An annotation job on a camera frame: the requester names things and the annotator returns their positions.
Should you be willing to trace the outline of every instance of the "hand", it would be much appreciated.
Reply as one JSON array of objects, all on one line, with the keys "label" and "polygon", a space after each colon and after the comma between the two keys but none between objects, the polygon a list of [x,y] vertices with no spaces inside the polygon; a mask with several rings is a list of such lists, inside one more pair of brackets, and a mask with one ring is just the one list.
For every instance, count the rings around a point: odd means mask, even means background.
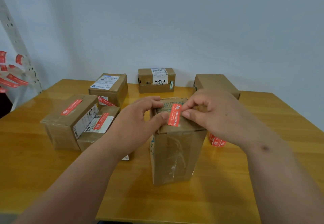
[{"label": "hand", "polygon": [[109,137],[107,143],[120,159],[143,145],[156,130],[167,123],[167,112],[158,113],[151,120],[144,121],[144,112],[162,107],[160,96],[148,96],[122,109],[106,133]]},{"label": "hand", "polygon": [[[207,112],[192,109],[197,105],[207,106]],[[243,150],[276,135],[228,92],[198,90],[181,110],[185,118]]]}]

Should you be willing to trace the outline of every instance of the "wooden table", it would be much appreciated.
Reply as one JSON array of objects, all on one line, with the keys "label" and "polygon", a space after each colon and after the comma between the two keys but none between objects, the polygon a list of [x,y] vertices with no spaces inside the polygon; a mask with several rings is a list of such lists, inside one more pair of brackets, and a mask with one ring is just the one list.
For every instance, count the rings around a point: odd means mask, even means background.
[{"label": "wooden table", "polygon": [[[87,94],[93,81],[63,79],[0,119],[0,212],[21,213],[77,158],[54,151],[39,123],[61,100]],[[146,94],[128,84],[123,107]],[[189,97],[175,87],[166,97]],[[240,102],[289,141],[298,159],[324,189],[324,133],[272,93],[243,91]],[[212,147],[205,140],[188,182],[154,186],[148,144],[121,161],[113,173],[97,219],[133,222],[259,223],[247,159],[240,148]]]}]

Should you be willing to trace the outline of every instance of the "red label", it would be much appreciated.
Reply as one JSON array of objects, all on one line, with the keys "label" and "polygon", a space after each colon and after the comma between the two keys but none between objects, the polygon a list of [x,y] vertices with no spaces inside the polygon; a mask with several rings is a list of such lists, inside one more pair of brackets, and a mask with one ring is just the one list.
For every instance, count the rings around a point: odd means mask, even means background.
[{"label": "red label", "polygon": [[61,113],[63,116],[67,116],[73,111],[80,103],[82,100],[75,100],[65,111]]},{"label": "red label", "polygon": [[11,88],[18,88],[20,86],[20,84],[16,84],[16,83],[7,81],[7,80],[5,80],[3,78],[0,78],[0,83],[6,85],[8,87],[11,87]]},{"label": "red label", "polygon": [[22,63],[21,63],[21,58],[22,58],[23,56],[21,55],[21,54],[17,54],[17,56],[16,56],[16,63],[17,64],[20,64],[20,65],[22,65]]},{"label": "red label", "polygon": [[8,90],[0,87],[0,93],[5,93],[6,91],[8,91]]},{"label": "red label", "polygon": [[95,125],[95,127],[93,129],[101,129],[103,123],[105,122],[105,120],[107,119],[108,116],[109,116],[109,113],[103,113],[103,115],[99,118],[99,121],[97,122],[97,124]]},{"label": "red label", "polygon": [[6,62],[6,53],[5,51],[0,51],[0,63]]},{"label": "red label", "polygon": [[5,65],[0,65],[0,69],[1,71],[8,71],[8,68]]},{"label": "red label", "polygon": [[181,104],[173,104],[168,125],[179,127]]},{"label": "red label", "polygon": [[105,104],[105,105],[108,105],[108,106],[115,106],[113,103],[109,102],[108,100],[105,100],[104,98],[98,96],[98,100],[99,102]]},{"label": "red label", "polygon": [[212,146],[215,147],[223,147],[226,144],[225,140],[221,140],[218,137],[215,137],[214,135],[212,135],[211,133],[209,134],[209,142],[212,144]]},{"label": "red label", "polygon": [[7,75],[7,78],[8,78],[9,80],[12,80],[12,81],[14,81],[14,82],[16,82],[16,83],[19,83],[19,84],[21,84],[21,85],[28,85],[28,82],[26,82],[26,81],[24,81],[24,80],[22,80],[22,79],[19,79],[18,77],[14,76],[14,75],[12,75],[12,74],[8,74],[8,75]]}]

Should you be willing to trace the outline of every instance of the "person's left arm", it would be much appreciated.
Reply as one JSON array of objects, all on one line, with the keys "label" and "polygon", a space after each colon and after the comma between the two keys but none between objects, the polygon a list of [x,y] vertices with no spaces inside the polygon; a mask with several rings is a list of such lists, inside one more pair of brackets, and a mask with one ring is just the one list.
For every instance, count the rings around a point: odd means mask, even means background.
[{"label": "person's left arm", "polygon": [[86,149],[14,224],[94,221],[117,163],[167,122],[168,113],[144,121],[145,111],[163,106],[159,100],[159,96],[147,97],[124,108],[107,133]]}]

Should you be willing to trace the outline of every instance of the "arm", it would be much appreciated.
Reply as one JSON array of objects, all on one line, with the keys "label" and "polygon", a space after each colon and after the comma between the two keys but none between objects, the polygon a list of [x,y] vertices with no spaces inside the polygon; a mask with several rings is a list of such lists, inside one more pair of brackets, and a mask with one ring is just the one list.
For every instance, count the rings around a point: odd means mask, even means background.
[{"label": "arm", "polygon": [[85,150],[14,223],[94,221],[117,163],[166,123],[167,113],[144,121],[145,111],[163,106],[159,100],[158,96],[148,97],[124,108],[108,132]]},{"label": "arm", "polygon": [[[206,112],[192,109],[205,105]],[[263,223],[320,223],[323,195],[296,161],[288,144],[255,118],[231,94],[197,91],[182,115],[246,153]]]}]

